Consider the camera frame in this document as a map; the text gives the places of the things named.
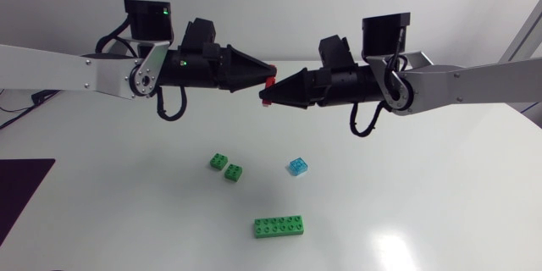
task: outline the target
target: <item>long green lego brick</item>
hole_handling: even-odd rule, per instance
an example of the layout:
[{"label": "long green lego brick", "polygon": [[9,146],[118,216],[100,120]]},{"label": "long green lego brick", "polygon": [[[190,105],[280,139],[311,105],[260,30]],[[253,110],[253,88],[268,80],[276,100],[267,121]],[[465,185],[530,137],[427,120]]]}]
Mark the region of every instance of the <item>long green lego brick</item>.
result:
[{"label": "long green lego brick", "polygon": [[304,231],[301,215],[254,220],[256,238],[301,235]]},{"label": "long green lego brick", "polygon": [[223,156],[220,153],[215,154],[214,157],[211,159],[211,166],[218,170],[222,170],[227,163],[228,157]]},{"label": "long green lego brick", "polygon": [[237,182],[239,177],[241,177],[241,174],[243,174],[243,168],[241,166],[230,164],[228,166],[228,169],[226,169],[226,172],[224,173],[224,177],[226,177],[226,179]]}]

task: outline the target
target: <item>blue transparent lego brick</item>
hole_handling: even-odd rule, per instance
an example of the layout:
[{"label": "blue transparent lego brick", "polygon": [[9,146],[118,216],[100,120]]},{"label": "blue transparent lego brick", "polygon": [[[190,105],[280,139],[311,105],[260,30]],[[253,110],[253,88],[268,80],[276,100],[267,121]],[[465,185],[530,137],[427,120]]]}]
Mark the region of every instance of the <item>blue transparent lego brick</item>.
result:
[{"label": "blue transparent lego brick", "polygon": [[307,171],[307,164],[303,161],[302,158],[297,158],[294,161],[290,162],[290,172],[293,175],[299,175]]}]

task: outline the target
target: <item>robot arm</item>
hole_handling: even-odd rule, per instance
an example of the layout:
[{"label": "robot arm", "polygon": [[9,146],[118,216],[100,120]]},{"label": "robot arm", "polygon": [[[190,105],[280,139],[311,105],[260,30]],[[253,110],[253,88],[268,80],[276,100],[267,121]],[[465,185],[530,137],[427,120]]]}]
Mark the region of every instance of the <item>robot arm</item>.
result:
[{"label": "robot arm", "polygon": [[[528,58],[542,42],[541,17],[542,0],[498,64],[472,68],[435,65],[421,52],[401,54],[409,13],[364,19],[362,56],[368,65],[354,62],[345,38],[331,36],[318,48],[321,69],[305,68],[260,97],[298,108],[353,104],[350,125],[357,136],[370,134],[382,109],[409,115],[459,103],[537,102],[542,58]],[[364,132],[355,128],[360,102],[380,102]]]},{"label": "robot arm", "polygon": [[[129,17],[123,25],[131,26],[132,37],[113,32],[117,42],[109,53],[74,56],[0,45],[0,88],[98,91],[134,100],[156,94],[158,114],[167,119],[161,86],[179,86],[185,100],[185,87],[234,92],[276,75],[274,66],[214,43],[212,21],[190,22],[178,49],[169,50],[169,3],[126,0],[124,5]],[[128,43],[138,46],[139,56],[125,56]]]}]

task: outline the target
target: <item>white wall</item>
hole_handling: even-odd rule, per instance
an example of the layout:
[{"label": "white wall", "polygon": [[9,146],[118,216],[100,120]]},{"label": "white wall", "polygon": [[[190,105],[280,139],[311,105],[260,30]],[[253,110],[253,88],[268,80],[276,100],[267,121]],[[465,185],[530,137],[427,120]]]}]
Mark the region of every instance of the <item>white wall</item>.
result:
[{"label": "white wall", "polygon": [[[538,0],[162,0],[182,33],[195,17],[218,41],[261,59],[318,59],[319,40],[348,36],[362,49],[361,20],[412,12],[407,49],[436,63],[496,62]],[[88,53],[124,18],[123,0],[0,0],[0,43]]]}]

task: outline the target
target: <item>metal bracket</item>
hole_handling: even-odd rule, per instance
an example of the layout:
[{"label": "metal bracket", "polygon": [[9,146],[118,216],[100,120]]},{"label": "metal bracket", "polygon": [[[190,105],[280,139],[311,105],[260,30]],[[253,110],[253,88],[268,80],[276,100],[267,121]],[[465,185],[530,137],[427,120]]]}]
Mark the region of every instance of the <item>metal bracket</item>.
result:
[{"label": "metal bracket", "polygon": [[373,71],[374,78],[379,84],[380,90],[382,91],[382,93],[384,93],[385,101],[393,109],[402,109],[405,107],[405,104],[407,103],[407,101],[411,98],[410,92],[408,90],[407,85],[405,85],[401,77],[399,77],[399,75],[395,71],[393,71],[391,72],[392,82],[395,83],[400,93],[400,97],[398,100],[393,99],[393,97],[388,92],[388,89],[386,88],[385,83],[384,83],[384,74],[385,74],[386,65],[387,65],[385,59],[386,57],[384,56],[367,57],[369,66],[371,67],[371,70]]},{"label": "metal bracket", "polygon": [[168,53],[169,41],[137,41],[128,38],[126,41],[152,46],[151,51],[142,62],[140,59],[135,59],[136,67],[130,72],[130,75],[127,75],[134,94],[138,97],[147,96],[156,89],[156,82]]}]

